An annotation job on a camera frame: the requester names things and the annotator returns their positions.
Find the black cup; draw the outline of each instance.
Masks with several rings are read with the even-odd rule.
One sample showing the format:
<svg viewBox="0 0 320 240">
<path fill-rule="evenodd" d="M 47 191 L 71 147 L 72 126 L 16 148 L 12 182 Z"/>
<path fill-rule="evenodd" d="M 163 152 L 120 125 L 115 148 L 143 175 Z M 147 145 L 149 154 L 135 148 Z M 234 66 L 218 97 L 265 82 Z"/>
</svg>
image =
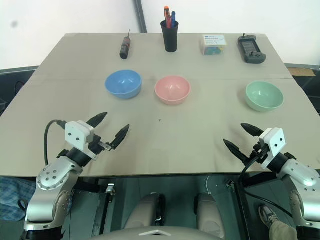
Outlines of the black cup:
<svg viewBox="0 0 320 240">
<path fill-rule="evenodd" d="M 166 21 L 161 22 L 164 47 L 169 53 L 177 51 L 178 27 L 179 23 L 177 21 L 175 21 L 175 27 L 173 28 L 167 28 Z"/>
</svg>

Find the shoe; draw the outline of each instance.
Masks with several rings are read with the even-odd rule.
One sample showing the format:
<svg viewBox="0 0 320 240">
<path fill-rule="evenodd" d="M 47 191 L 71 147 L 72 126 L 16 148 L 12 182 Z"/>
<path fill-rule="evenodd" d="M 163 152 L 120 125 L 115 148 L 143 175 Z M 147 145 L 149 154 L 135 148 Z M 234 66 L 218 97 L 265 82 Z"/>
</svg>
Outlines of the shoe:
<svg viewBox="0 0 320 240">
<path fill-rule="evenodd" d="M 271 225 L 279 221 L 277 214 L 267 205 L 263 204 L 258 208 L 259 216 L 264 225 L 266 225 L 269 229 Z"/>
</svg>

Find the screwdriver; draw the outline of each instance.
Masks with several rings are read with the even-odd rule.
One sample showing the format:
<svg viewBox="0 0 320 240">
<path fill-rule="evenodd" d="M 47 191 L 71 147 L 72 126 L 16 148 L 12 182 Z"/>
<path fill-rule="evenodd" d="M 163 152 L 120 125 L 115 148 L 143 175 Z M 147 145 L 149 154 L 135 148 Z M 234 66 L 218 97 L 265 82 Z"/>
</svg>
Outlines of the screwdriver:
<svg viewBox="0 0 320 240">
<path fill-rule="evenodd" d="M 130 29 L 129 29 L 128 36 L 124 37 L 122 45 L 121 45 L 120 57 L 122 59 L 127 59 L 128 58 L 129 48 L 130 48 L 130 44 L 131 44 L 131 40 L 129 38 L 129 34 L 130 34 Z"/>
</svg>

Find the marker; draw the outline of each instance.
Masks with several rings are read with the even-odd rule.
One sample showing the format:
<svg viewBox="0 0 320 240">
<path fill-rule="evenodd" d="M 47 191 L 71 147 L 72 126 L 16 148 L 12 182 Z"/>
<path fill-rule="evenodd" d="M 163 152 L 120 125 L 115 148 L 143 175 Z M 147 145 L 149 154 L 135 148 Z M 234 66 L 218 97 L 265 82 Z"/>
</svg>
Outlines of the marker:
<svg viewBox="0 0 320 240">
<path fill-rule="evenodd" d="M 176 26 L 176 12 L 172 12 L 172 17 L 171 17 L 171 28 L 174 28 Z"/>
</svg>

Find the green bowl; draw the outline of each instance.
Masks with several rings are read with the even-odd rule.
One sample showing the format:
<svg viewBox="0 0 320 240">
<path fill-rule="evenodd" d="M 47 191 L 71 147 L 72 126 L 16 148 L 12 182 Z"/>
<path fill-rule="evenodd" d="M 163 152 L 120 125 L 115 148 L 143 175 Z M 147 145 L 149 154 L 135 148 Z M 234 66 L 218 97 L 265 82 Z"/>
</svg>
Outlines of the green bowl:
<svg viewBox="0 0 320 240">
<path fill-rule="evenodd" d="M 266 81 L 254 81 L 245 88 L 245 101 L 258 112 L 268 112 L 284 103 L 284 95 L 275 85 Z"/>
</svg>

